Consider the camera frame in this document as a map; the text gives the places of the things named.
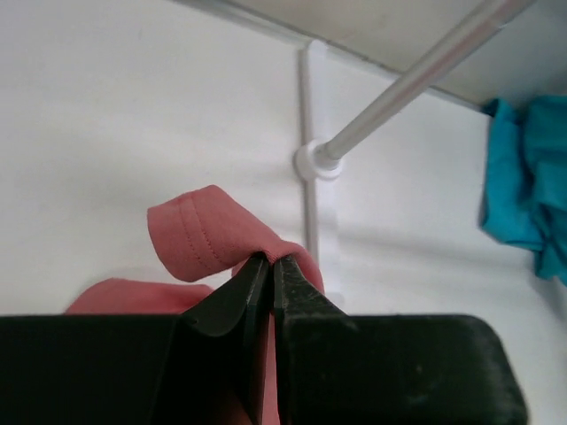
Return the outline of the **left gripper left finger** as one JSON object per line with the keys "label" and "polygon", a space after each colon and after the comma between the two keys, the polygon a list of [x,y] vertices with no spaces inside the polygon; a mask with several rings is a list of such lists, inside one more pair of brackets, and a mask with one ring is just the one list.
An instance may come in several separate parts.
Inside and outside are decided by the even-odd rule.
{"label": "left gripper left finger", "polygon": [[199,361],[197,394],[231,390],[253,424],[262,423],[269,314],[269,262],[252,255],[230,280],[182,314]]}

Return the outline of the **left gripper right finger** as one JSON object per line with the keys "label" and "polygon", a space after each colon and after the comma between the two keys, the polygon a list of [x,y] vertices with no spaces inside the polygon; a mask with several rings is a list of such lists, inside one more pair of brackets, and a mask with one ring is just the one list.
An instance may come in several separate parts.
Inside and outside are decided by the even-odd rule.
{"label": "left gripper right finger", "polygon": [[277,411],[282,424],[325,416],[333,387],[331,332],[353,324],[291,256],[274,264]]}

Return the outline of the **pink t shirt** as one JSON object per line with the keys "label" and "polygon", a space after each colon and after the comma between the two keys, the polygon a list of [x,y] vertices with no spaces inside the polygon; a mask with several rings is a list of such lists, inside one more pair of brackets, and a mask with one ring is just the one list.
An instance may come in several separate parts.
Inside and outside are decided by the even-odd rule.
{"label": "pink t shirt", "polygon": [[305,248],[280,238],[217,186],[150,208],[147,226],[159,260],[179,282],[107,279],[83,291],[67,314],[182,313],[213,292],[198,280],[225,270],[237,273],[256,252],[270,263],[292,257],[314,289],[324,291],[319,267]]}

